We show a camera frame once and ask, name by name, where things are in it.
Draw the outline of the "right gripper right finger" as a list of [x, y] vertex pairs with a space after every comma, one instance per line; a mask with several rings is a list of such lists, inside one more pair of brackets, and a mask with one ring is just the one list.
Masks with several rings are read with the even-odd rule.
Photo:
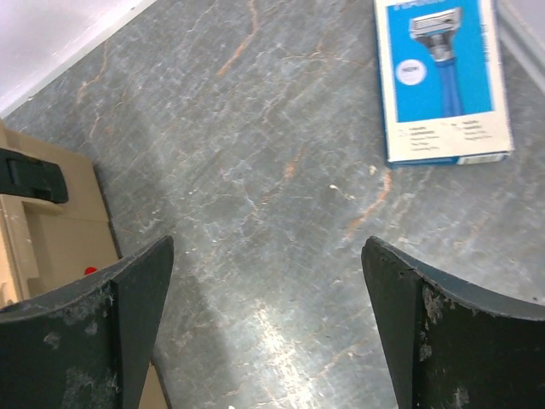
[[369, 237], [364, 280], [400, 408], [542, 408], [544, 307]]

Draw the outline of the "tan plastic toolbox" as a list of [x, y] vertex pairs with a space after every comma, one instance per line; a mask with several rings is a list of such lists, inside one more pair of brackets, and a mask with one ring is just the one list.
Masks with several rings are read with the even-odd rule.
[[[91, 161], [1, 130], [1, 310], [110, 267], [120, 256]], [[148, 366], [136, 408], [165, 408]]]

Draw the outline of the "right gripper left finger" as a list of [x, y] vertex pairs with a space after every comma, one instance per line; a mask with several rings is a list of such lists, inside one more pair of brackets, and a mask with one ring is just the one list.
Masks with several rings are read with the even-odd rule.
[[136, 408], [174, 264], [167, 235], [1, 310], [3, 408]]

